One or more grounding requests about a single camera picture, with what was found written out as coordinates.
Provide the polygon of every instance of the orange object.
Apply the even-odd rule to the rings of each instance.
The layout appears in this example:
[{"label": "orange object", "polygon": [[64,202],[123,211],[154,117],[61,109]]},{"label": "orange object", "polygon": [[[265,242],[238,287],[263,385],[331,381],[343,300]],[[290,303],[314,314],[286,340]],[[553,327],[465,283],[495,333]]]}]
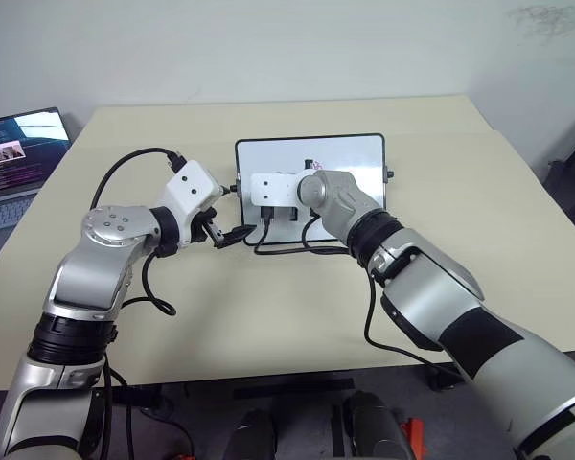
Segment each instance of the orange object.
[{"label": "orange object", "polygon": [[422,419],[409,419],[406,424],[401,425],[401,428],[409,440],[415,458],[424,460],[424,456],[428,454],[424,445],[424,421]]}]

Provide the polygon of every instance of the white wall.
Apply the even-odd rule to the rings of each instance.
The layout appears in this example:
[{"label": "white wall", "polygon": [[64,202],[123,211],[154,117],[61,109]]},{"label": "white wall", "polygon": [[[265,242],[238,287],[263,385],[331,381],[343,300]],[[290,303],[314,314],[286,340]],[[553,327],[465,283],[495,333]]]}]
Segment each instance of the white wall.
[{"label": "white wall", "polygon": [[571,153],[575,0],[0,0],[0,115],[451,93],[539,174]]}]

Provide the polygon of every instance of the table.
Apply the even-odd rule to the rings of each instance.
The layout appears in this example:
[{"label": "table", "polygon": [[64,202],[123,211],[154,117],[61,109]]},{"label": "table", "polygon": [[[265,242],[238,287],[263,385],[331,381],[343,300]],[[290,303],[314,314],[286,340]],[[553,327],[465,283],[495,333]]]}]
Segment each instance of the table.
[{"label": "table", "polygon": [[[575,229],[519,155],[465,96],[323,103],[100,108],[47,181],[0,253],[0,389],[7,388],[41,314],[61,258],[104,172],[129,151],[181,151],[235,179],[241,138],[357,132],[385,136],[396,176],[387,204],[466,266],[487,306],[575,350]],[[161,155],[128,162],[103,203],[154,205],[170,178]],[[240,223],[235,195],[217,205],[219,226]],[[141,293],[141,264],[130,296]],[[148,304],[127,307],[111,364],[130,383],[206,380],[411,363],[374,349],[362,330],[364,273],[348,257],[257,257],[243,244],[197,244],[155,261],[150,283],[176,317]],[[381,308],[372,336],[417,350]]]}]

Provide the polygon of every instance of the laptop keyboard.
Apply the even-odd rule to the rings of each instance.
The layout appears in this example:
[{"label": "laptop keyboard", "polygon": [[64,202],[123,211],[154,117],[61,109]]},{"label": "laptop keyboard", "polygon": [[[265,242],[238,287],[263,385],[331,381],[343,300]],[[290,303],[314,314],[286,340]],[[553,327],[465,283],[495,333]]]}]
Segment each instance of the laptop keyboard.
[{"label": "laptop keyboard", "polygon": [[33,198],[0,204],[0,229],[14,227],[24,215]]}]

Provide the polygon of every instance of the laptop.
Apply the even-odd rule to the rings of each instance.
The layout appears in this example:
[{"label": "laptop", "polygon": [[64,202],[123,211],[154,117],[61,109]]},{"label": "laptop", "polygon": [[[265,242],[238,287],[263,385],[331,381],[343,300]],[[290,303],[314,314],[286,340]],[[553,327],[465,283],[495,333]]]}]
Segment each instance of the laptop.
[{"label": "laptop", "polygon": [[0,249],[70,144],[55,107],[0,118]]}]

